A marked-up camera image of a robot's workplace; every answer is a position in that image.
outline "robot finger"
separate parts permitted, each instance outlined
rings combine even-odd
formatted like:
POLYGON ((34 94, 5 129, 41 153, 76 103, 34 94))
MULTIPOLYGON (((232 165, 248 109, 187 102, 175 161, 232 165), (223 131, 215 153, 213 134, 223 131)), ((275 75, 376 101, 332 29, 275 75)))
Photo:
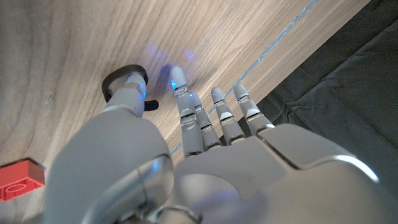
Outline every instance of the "robot finger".
POLYGON ((218 139, 213 125, 211 125, 210 123, 209 117, 207 116, 206 111, 202 106, 199 96, 194 91, 190 93, 190 96, 192 96, 192 103, 197 116, 201 136, 203 138, 205 151, 214 147, 220 147, 221 142, 218 139))
POLYGON ((228 104, 225 102, 224 94, 221 89, 214 87, 211 90, 211 97, 213 98, 227 145, 243 140, 246 136, 238 122, 236 122, 235 117, 232 115, 228 104))
POLYGON ((261 113, 254 101, 251 99, 249 93, 242 85, 237 85, 234 89, 234 94, 238 100, 239 106, 242 109, 244 118, 249 125, 250 132, 253 136, 266 129, 274 128, 275 126, 261 113))
POLYGON ((192 101, 193 95, 188 92, 187 82, 180 67, 172 67, 170 77, 180 114, 184 156, 188 157, 200 154, 205 148, 203 147, 203 139, 192 101))

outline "red plastic piece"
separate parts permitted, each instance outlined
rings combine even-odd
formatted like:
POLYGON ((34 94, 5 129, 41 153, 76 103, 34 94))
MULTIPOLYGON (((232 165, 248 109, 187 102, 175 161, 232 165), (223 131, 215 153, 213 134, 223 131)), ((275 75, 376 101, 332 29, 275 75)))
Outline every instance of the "red plastic piece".
POLYGON ((0 168, 0 201, 8 201, 45 185, 44 170, 26 160, 0 168))

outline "blue led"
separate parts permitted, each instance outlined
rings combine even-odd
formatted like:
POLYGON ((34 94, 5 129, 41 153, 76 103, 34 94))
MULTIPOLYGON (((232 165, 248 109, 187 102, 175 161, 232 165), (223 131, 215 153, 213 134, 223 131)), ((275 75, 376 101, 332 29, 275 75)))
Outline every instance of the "blue led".
POLYGON ((170 82, 172 82, 172 87, 173 87, 173 90, 175 90, 175 89, 176 89, 176 87, 177 87, 177 84, 175 84, 174 80, 170 80, 170 82))

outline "blue light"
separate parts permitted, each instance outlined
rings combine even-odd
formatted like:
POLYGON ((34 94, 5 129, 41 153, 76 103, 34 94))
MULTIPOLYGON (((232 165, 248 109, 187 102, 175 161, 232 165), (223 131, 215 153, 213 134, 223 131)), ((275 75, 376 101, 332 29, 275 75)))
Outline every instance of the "blue light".
POLYGON ((176 89, 176 87, 177 87, 177 84, 175 84, 174 80, 170 80, 170 82, 172 82, 172 87, 173 87, 173 90, 175 90, 175 89, 176 89))
POLYGON ((159 167, 159 162, 156 161, 156 162, 154 162, 154 164, 152 165, 152 170, 157 170, 158 167, 159 167))

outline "dark fabric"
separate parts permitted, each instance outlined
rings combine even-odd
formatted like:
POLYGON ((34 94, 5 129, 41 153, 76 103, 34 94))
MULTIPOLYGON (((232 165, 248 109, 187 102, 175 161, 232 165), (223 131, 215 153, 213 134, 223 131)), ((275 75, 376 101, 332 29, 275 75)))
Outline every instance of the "dark fabric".
POLYGON ((258 107, 356 154, 398 197, 398 1, 371 1, 258 107))

